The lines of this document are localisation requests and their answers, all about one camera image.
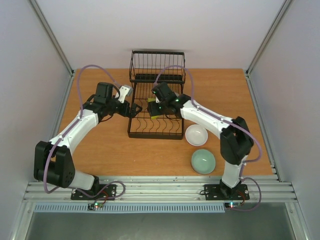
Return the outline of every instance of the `wall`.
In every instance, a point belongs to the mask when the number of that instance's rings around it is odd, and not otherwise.
[[[320,1],[295,0],[252,73],[273,151],[320,239]]]
[[[0,235],[6,240],[27,182],[34,149],[48,140],[68,73],[26,0],[0,7]]]
[[[186,52],[188,68],[248,68],[283,0],[38,0],[74,69],[128,68],[132,49]]]

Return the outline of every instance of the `dish rack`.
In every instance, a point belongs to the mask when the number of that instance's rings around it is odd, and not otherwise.
[[[155,99],[152,93],[153,83],[159,72],[170,65],[185,66],[184,52],[174,51],[132,51],[129,78],[133,87],[132,103],[142,107],[142,111],[128,124],[128,136],[139,139],[181,140],[184,137],[184,120],[175,116],[159,116],[151,119],[148,113],[148,101]],[[172,91],[183,93],[186,81],[184,69],[173,67],[166,69],[158,83],[166,82]]]

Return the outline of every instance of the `table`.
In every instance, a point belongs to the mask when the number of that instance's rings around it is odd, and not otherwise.
[[[130,85],[128,69],[108,69],[121,84]],[[190,69],[195,84],[195,100],[206,108],[227,117],[243,117],[250,132],[262,145],[260,161],[248,164],[244,175],[272,175],[254,105],[242,69]],[[80,89],[85,101],[96,91],[97,83],[111,79],[100,69],[86,69],[81,75]],[[191,93],[187,76],[183,92]],[[76,81],[73,82],[60,131],[77,115],[79,100]],[[107,122],[92,129],[76,148],[72,158],[77,170],[97,176],[197,176],[191,167],[191,157],[197,149],[207,149],[216,159],[212,176],[221,176],[225,161],[220,155],[220,141],[209,132],[208,141],[194,147],[182,140],[129,138],[129,119],[115,114]],[[185,120],[185,128],[193,123]],[[254,146],[248,157],[258,155]]]

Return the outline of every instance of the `ventilation grille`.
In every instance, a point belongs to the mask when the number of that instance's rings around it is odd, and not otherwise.
[[[109,203],[89,210],[87,203],[37,203],[37,213],[224,213],[223,203]]]

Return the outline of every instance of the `white bowl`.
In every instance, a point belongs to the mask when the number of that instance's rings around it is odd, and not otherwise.
[[[192,146],[199,147],[208,140],[208,132],[203,126],[194,124],[186,129],[185,139]]]

